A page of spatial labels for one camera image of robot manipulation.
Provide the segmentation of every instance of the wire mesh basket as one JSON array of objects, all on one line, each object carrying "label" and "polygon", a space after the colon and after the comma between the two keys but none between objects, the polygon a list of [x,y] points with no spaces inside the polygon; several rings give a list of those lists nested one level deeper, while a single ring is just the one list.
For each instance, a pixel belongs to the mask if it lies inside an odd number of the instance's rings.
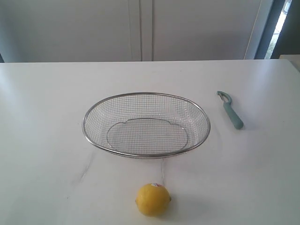
[{"label": "wire mesh basket", "polygon": [[87,140],[132,158],[164,158],[202,144],[210,120],[196,103],[178,96],[140,92],[106,98],[86,113]]}]

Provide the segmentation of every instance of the white table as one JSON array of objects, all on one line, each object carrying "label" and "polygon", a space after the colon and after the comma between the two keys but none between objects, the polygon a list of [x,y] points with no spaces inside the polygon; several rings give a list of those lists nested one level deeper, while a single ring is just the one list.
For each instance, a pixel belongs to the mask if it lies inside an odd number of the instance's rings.
[{"label": "white table", "polygon": [[[161,182],[161,159],[112,155],[82,134],[95,102],[135,91],[188,98],[211,121],[203,145],[165,160],[172,202],[161,218],[135,205],[140,186]],[[287,60],[1,64],[0,224],[298,225],[299,116]]]}]

